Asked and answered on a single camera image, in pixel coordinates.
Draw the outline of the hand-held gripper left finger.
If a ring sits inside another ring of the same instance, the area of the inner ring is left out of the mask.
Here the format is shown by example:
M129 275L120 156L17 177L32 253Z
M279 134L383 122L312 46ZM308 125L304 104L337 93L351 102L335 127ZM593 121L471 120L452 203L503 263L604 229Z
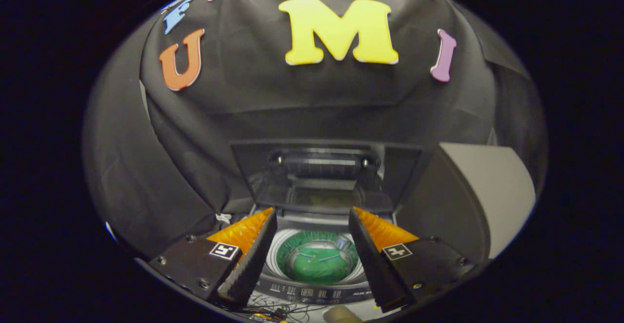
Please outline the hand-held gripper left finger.
M209 237L187 235L148 262L166 283L227 309L247 305L277 230L268 208Z

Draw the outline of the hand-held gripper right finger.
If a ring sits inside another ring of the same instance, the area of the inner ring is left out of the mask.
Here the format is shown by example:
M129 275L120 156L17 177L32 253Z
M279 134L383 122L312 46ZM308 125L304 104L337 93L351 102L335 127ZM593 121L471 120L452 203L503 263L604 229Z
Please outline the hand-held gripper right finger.
M366 210L349 212L349 232L383 312L424 305L475 271L475 262L438 237L418 237Z

